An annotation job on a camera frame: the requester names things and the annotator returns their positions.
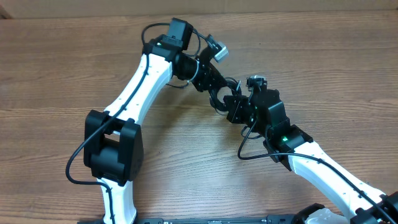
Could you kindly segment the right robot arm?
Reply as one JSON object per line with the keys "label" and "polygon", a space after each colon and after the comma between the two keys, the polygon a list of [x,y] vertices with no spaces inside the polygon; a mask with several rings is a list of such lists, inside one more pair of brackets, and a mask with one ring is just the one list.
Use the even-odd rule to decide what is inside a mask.
{"label": "right robot arm", "polygon": [[224,102],[232,123],[244,123],[264,138],[266,157],[309,181],[341,212],[315,203],[296,214],[293,223],[397,223],[397,194],[386,195],[359,180],[292,125],[277,90],[228,95]]}

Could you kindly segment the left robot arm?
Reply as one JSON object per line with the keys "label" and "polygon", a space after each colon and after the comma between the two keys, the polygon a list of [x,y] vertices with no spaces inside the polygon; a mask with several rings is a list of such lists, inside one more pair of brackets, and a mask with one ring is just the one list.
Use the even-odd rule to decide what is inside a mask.
{"label": "left robot arm", "polygon": [[213,98],[229,83],[211,64],[228,56],[225,44],[181,19],[166,26],[166,34],[143,41],[139,66],[121,94],[104,111],[92,110],[86,117],[85,140],[77,150],[102,190],[105,213],[100,223],[136,221],[133,181],[144,160],[141,126],[172,77],[208,90]]}

